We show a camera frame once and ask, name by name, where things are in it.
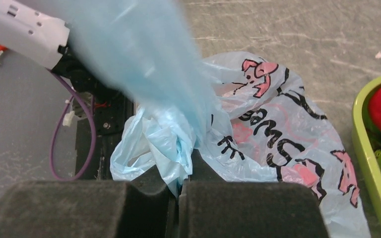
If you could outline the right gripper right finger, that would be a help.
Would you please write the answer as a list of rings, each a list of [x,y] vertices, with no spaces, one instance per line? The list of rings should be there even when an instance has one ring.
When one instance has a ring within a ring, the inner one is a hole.
[[[216,189],[226,183],[224,179],[203,159],[199,150],[191,154],[192,174],[185,181],[185,191],[190,189]]]

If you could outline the blue plastic bag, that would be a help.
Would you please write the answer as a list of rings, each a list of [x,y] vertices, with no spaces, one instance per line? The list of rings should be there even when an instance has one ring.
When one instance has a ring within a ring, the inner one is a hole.
[[[226,181],[304,185],[331,237],[370,237],[351,159],[297,74],[248,52],[202,59],[174,0],[74,0],[64,12],[86,67],[139,103],[113,179],[155,166],[178,194],[197,149]]]

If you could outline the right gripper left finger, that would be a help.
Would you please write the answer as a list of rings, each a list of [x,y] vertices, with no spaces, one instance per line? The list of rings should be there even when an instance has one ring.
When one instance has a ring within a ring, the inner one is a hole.
[[[143,197],[170,197],[171,192],[161,178],[156,166],[139,175],[129,184],[133,193]]]

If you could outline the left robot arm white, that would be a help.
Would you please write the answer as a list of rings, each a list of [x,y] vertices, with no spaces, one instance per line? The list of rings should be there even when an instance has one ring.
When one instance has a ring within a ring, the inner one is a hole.
[[[70,30],[65,21],[15,0],[0,0],[0,45],[52,69],[62,58]]]

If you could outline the green plastic fruit basket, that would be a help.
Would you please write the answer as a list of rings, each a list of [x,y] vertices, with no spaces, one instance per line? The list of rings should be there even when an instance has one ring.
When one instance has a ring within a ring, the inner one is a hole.
[[[381,76],[366,84],[356,96],[352,107],[352,141],[371,203],[381,225],[381,172],[364,124],[364,118],[369,117],[367,113],[369,99],[379,87],[381,87]]]

